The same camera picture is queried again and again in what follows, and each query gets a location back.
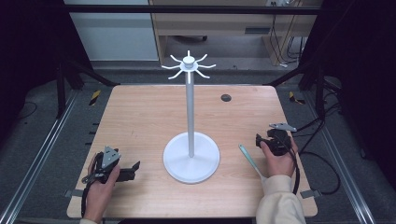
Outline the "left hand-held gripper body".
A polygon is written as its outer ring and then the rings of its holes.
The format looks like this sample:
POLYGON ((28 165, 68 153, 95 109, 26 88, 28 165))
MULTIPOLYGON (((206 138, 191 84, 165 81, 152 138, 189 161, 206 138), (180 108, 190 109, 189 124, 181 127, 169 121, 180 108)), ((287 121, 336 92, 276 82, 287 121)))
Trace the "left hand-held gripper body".
POLYGON ((98 153, 94 157, 89 173, 81 179, 81 182, 83 184, 90 184, 97 180, 105 184, 119 160, 119 150, 106 146, 103 152, 98 153))

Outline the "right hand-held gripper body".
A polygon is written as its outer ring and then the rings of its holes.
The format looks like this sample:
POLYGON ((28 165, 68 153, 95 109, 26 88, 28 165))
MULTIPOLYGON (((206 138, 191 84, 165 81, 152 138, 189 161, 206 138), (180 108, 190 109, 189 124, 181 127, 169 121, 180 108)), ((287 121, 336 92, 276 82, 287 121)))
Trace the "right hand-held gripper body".
POLYGON ((288 131, 294 131, 294 128, 290 127, 289 124, 275 123, 270 125, 263 142, 273 156, 296 155, 288 131))

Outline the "light green long-handled utensil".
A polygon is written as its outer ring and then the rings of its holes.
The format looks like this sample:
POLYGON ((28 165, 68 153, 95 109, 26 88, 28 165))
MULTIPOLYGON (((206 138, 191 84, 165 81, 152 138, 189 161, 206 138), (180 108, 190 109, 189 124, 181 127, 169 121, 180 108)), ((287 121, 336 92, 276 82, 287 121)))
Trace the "light green long-handled utensil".
POLYGON ((266 180, 266 177, 261 173, 261 171, 259 170, 257 164, 255 163, 255 161, 251 158, 251 156, 248 153, 248 150, 242 145, 239 144, 238 145, 239 149, 241 150, 241 152, 243 153, 243 155, 245 156, 245 158, 247 159, 247 161, 250 163, 250 165, 253 167, 253 169, 255 170, 255 172, 258 174, 258 176, 261 179, 261 182, 266 180))

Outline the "white hook rack stand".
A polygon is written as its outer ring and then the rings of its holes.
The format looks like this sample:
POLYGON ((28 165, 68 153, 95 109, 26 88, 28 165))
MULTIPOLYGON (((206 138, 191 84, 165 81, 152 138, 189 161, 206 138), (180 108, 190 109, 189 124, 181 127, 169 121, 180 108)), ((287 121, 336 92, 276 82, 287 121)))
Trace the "white hook rack stand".
POLYGON ((195 59, 188 50, 181 60, 171 55, 178 63, 175 66, 165 66, 164 69, 179 69, 170 77, 177 78, 185 74, 186 104, 187 104, 187 131, 173 137, 163 151, 163 165, 167 173, 175 180, 184 184, 198 184, 206 181, 219 167, 220 153, 216 142, 208 135, 195 131, 194 127, 194 74, 203 78, 200 68, 213 68, 212 65, 201 65, 207 55, 195 59))

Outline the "person's right hand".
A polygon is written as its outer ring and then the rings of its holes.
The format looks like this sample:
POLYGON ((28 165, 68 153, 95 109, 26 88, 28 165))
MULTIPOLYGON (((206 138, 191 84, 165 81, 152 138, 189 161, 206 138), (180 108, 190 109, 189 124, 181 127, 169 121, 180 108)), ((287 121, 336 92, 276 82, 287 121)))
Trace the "person's right hand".
POLYGON ((263 141, 261 141, 261 148, 266 158, 266 170, 269 176, 286 175, 292 177, 295 165, 290 154, 275 156, 263 141))

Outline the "person's left hand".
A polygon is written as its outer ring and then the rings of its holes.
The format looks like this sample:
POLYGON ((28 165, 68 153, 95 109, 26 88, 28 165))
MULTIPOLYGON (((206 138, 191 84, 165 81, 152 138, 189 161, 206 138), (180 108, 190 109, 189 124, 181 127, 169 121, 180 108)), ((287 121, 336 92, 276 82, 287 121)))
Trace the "person's left hand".
POLYGON ((94 182, 91 184, 86 199, 86 210, 84 216, 103 217, 107 205, 112 197, 112 192, 119 174, 120 167, 116 165, 105 184, 102 184, 101 182, 94 182))

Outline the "yellow black tape piece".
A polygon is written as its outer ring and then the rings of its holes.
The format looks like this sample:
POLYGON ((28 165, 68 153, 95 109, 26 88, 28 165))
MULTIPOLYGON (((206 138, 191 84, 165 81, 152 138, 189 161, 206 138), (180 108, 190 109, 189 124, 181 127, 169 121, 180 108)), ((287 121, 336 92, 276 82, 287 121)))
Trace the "yellow black tape piece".
POLYGON ((90 100, 90 102, 89 102, 89 105, 95 105, 95 103, 96 103, 96 101, 97 101, 97 99, 98 99, 100 93, 101 93, 101 91, 100 91, 100 90, 97 90, 97 91, 95 91, 95 92, 92 94, 92 98, 91 98, 91 100, 90 100))
POLYGON ((292 91, 289 92, 289 98, 291 102, 297 103, 299 105, 305 105, 305 100, 297 99, 292 91))

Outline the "black curtain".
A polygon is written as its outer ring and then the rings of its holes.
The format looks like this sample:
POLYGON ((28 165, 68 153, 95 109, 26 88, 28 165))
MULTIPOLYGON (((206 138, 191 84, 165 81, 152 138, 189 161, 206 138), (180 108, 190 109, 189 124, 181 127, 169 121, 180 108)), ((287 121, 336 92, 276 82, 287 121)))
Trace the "black curtain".
POLYGON ((396 0, 323 0, 302 61, 342 84, 362 147, 396 189, 396 0))
POLYGON ((65 56, 86 68, 90 59, 64 0, 0 0, 0 143, 12 132, 31 89, 56 78, 65 56))

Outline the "white cabinet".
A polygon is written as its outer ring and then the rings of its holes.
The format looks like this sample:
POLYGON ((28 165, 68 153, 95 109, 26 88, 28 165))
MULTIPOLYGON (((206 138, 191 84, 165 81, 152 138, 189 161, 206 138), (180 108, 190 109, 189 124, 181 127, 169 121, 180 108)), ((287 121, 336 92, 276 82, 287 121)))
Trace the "white cabinet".
POLYGON ((157 61, 149 13, 76 13, 70 17, 91 61, 157 61))

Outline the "aluminium floor rail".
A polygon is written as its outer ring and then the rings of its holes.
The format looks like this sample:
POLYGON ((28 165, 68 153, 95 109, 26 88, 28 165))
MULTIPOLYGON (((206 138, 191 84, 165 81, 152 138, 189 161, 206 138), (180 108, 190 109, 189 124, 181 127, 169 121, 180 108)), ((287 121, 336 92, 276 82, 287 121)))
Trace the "aluminium floor rail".
POLYGON ((0 224, 13 224, 16 220, 18 213, 21 211, 26 198, 36 182, 42 167, 51 153, 53 146, 73 109, 77 97, 77 91, 70 91, 64 112, 62 112, 60 117, 51 125, 45 140, 35 154, 35 157, 30 163, 29 169, 24 174, 21 183, 18 185, 9 203, 0 214, 0 224))
MULTIPOLYGON (((329 93, 326 93, 322 99, 314 97, 309 92, 304 93, 304 97, 307 101, 308 107, 315 117, 318 116, 318 111, 316 110, 316 105, 319 103, 324 104, 325 116, 331 113, 330 107, 337 104, 336 98, 329 93)), ((359 189, 355 178, 347 167, 345 160, 342 158, 342 154, 339 151, 331 132, 327 127, 329 121, 325 121, 322 128, 320 129, 320 136, 324 141, 324 145, 333 167, 335 168, 337 174, 340 176, 341 185, 344 192, 354 210, 354 213, 360 224, 376 224, 375 218, 369 208, 367 202, 363 198, 361 190, 359 189)))

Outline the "black metal frame stand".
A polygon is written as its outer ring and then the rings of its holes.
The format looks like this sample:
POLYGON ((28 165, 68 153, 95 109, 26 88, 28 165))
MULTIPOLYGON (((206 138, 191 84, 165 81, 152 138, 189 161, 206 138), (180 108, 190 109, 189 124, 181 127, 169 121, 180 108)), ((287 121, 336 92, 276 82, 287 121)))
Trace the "black metal frame stand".
POLYGON ((316 85, 315 94, 315 111, 320 119, 325 118, 323 90, 324 90, 324 71, 319 62, 308 61, 306 63, 300 63, 295 69, 288 72, 286 75, 279 77, 269 83, 267 86, 276 87, 285 81, 296 77, 297 75, 303 74, 298 87, 302 91, 309 90, 313 85, 316 85))
POLYGON ((113 82, 105 77, 102 77, 101 75, 94 72, 92 68, 88 68, 87 66, 77 63, 76 61, 68 60, 60 62, 56 68, 58 97, 57 119, 59 119, 66 110, 64 81, 67 80, 74 90, 80 90, 84 85, 84 82, 79 76, 80 73, 85 74, 108 87, 118 86, 117 82, 113 82))

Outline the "black horizontal frame bar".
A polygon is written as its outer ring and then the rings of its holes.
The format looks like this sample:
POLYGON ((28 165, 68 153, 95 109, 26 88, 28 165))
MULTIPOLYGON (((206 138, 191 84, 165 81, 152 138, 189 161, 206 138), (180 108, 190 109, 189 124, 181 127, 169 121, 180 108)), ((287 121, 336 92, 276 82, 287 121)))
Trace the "black horizontal frame bar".
POLYGON ((235 7, 235 6, 140 6, 140 5, 65 5, 68 12, 81 13, 182 13, 182 14, 275 14, 318 15, 322 7, 235 7))

